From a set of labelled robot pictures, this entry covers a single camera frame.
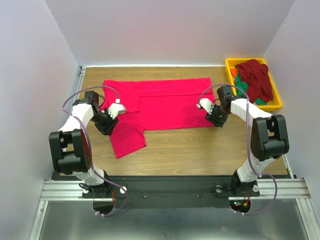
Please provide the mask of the pink t shirt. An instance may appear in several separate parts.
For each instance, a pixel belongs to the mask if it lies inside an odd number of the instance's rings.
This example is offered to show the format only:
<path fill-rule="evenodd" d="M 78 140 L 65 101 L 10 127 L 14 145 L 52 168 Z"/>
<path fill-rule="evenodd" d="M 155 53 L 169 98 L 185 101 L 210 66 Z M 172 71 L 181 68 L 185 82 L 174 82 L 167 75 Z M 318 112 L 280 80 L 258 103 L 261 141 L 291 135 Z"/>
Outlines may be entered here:
<path fill-rule="evenodd" d="M 116 81 L 105 80 L 103 108 L 120 97 L 126 108 L 110 136 L 116 158 L 147 145 L 144 131 L 210 127 L 206 112 L 197 108 L 199 97 L 215 99 L 211 79 Z"/>

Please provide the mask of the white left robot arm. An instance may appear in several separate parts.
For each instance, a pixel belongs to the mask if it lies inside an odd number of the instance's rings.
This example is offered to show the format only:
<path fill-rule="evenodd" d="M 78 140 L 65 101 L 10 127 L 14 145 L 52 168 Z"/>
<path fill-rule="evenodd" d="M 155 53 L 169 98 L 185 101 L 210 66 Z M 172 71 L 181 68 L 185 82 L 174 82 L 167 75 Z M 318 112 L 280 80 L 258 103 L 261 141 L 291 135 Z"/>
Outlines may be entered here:
<path fill-rule="evenodd" d="M 100 108 L 99 98 L 97 92 L 86 91 L 84 98 L 72 104 L 65 124 L 48 136 L 54 171 L 80 179 L 79 186 L 87 198 L 115 196 L 108 174 L 93 163 L 87 125 L 92 122 L 102 135 L 111 136 L 119 122 L 118 115 L 126 111 L 119 97 L 104 109 Z"/>

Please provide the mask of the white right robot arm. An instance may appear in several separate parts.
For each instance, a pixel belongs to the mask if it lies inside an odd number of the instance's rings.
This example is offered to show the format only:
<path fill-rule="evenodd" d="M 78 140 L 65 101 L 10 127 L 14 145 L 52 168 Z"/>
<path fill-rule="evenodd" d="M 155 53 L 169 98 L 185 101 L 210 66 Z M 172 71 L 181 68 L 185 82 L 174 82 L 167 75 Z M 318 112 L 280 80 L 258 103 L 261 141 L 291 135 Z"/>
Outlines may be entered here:
<path fill-rule="evenodd" d="M 223 127 L 229 115 L 245 121 L 247 160 L 233 173 L 230 191 L 235 196 L 257 192 L 257 179 L 265 168 L 290 149 L 286 119 L 258 108 L 244 91 L 235 95 L 234 85 L 218 84 L 217 88 L 219 104 L 200 96 L 197 107 L 206 111 L 206 120 L 216 127 Z"/>

